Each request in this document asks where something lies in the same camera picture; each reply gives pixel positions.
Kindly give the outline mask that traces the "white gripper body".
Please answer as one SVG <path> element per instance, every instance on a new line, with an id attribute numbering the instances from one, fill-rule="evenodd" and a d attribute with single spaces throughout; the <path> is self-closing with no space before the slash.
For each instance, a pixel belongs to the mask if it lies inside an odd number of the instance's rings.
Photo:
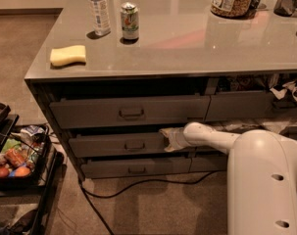
<path id="1" fill-rule="evenodd" d="M 183 128 L 173 128 L 169 134 L 169 143 L 173 150 L 181 150 L 189 146 L 186 141 Z"/>

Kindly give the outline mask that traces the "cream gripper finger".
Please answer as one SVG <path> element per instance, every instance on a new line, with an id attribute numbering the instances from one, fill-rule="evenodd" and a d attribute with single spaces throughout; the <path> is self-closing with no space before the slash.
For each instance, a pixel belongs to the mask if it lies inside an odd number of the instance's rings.
<path id="1" fill-rule="evenodd" d="M 166 138 L 169 138 L 173 134 L 173 128 L 161 128 L 159 132 Z"/>
<path id="2" fill-rule="evenodd" d="M 173 146 L 171 144 L 169 144 L 166 148 L 165 148 L 165 151 L 170 153 L 170 152 L 175 152 L 175 151 L 178 151 L 180 150 L 180 147 L 178 146 Z"/>

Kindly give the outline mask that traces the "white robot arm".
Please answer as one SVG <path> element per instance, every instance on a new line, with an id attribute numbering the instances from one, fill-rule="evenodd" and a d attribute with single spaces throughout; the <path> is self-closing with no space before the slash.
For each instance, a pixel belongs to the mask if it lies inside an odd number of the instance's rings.
<path id="1" fill-rule="evenodd" d="M 168 152 L 209 146 L 226 155 L 227 235 L 297 235 L 297 141 L 255 129 L 242 134 L 190 122 L 163 128 Z"/>

